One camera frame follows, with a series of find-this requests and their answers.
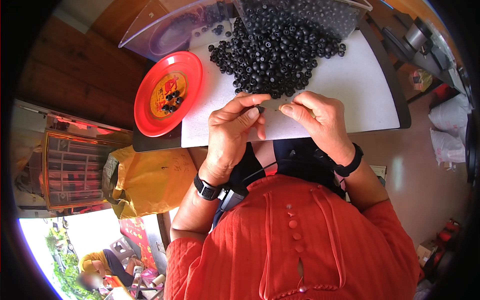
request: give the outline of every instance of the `woman's hand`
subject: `woman's hand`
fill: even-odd
[[[315,118],[304,106],[313,111]],[[317,146],[337,164],[347,166],[352,162],[355,147],[347,136],[342,102],[307,91],[279,109],[302,124]]]
[[[252,127],[257,129],[261,140],[265,139],[265,117],[257,108],[245,110],[268,99],[268,94],[240,92],[222,109],[212,112],[208,118],[208,154],[198,171],[201,180],[213,186],[228,181],[233,167],[245,154]]]

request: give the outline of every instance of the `person sitting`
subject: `person sitting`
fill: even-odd
[[[210,115],[207,157],[171,225],[164,299],[412,299],[412,239],[348,138],[343,104],[307,91],[279,107],[311,138],[274,141],[266,177],[247,138],[265,139],[253,106],[269,99],[240,92]],[[241,184],[244,199],[222,211],[221,189]]]
[[[108,284],[106,275],[113,275],[117,276],[124,286],[129,287],[133,283],[133,269],[138,265],[142,265],[142,262],[132,256],[124,269],[112,250],[92,252],[80,259],[78,263],[80,274],[76,281],[83,289],[94,290],[101,285],[98,274],[103,279],[104,286]]]

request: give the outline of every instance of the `white table surface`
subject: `white table surface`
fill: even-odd
[[[343,43],[347,46],[344,57],[316,58],[318,67],[313,69],[305,90],[342,101],[348,133],[399,128],[392,94],[367,40],[356,30]],[[181,146],[184,148],[208,145],[208,116],[235,96],[233,75],[220,73],[216,64],[210,61],[207,47],[190,50],[202,62],[204,75],[198,99],[182,121]],[[283,95],[281,101],[287,103],[293,97]],[[267,140],[309,136],[299,123],[280,111],[266,109],[265,119]],[[254,129],[249,141],[257,140]]]

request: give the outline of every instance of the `black watch strap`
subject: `black watch strap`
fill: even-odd
[[[193,184],[195,185],[195,188],[197,188],[198,195],[208,201],[216,199],[221,191],[220,187],[211,186],[201,180],[200,177],[198,177],[198,173],[193,179]]]
[[[353,157],[352,162],[348,166],[335,164],[333,167],[333,170],[342,177],[348,177],[350,173],[355,171],[360,165],[363,151],[357,144],[353,143],[353,145],[355,146],[355,156]]]

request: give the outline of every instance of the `red plastic tray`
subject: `red plastic tray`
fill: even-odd
[[[172,53],[157,62],[138,88],[133,114],[141,133],[149,137],[164,135],[185,117],[197,99],[202,84],[202,63],[187,51]],[[161,110],[165,96],[179,90],[183,102],[173,113]]]

